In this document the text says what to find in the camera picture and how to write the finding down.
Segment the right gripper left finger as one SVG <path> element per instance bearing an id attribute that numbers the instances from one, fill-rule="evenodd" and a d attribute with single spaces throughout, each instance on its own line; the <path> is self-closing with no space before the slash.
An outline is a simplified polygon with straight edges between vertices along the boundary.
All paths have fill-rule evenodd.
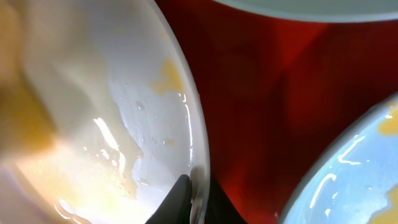
<path id="1" fill-rule="evenodd" d="M 191 201 L 192 182 L 188 175 L 183 174 L 146 224 L 189 224 Z"/>

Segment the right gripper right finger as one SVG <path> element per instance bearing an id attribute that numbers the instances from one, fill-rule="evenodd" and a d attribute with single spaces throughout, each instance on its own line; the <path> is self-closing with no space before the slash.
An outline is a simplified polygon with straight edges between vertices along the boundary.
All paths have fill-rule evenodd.
<path id="1" fill-rule="evenodd" d="M 210 179 L 205 224 L 248 224 L 214 177 Z"/>

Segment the green plate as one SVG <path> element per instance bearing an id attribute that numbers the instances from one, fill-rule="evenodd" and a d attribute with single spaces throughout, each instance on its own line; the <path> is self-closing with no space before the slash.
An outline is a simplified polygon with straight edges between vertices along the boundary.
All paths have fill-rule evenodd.
<path id="1" fill-rule="evenodd" d="M 262 16 L 307 22 L 374 22 L 397 19 L 397 0 L 216 0 Z"/>

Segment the light blue plate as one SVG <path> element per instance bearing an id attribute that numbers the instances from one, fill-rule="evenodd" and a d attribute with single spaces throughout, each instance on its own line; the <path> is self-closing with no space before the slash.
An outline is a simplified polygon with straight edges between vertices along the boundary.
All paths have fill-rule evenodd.
<path id="1" fill-rule="evenodd" d="M 317 160 L 279 223 L 397 223 L 397 95 L 372 107 Z"/>

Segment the green and yellow sponge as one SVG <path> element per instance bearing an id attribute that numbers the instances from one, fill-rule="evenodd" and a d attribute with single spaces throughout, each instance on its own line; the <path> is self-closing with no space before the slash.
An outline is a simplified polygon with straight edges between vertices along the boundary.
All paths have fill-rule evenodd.
<path id="1" fill-rule="evenodd" d="M 56 129 L 23 75 L 26 5 L 1 1 L 1 159 L 50 150 Z"/>

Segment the white plate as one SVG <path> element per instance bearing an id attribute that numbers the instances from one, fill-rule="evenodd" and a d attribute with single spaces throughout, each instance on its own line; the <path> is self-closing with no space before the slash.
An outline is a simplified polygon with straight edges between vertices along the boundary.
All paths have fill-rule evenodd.
<path id="1" fill-rule="evenodd" d="M 24 2 L 23 75 L 56 133 L 48 151 L 1 159 L 1 222 L 145 223 L 186 174 L 203 223 L 203 114 L 158 5 Z"/>

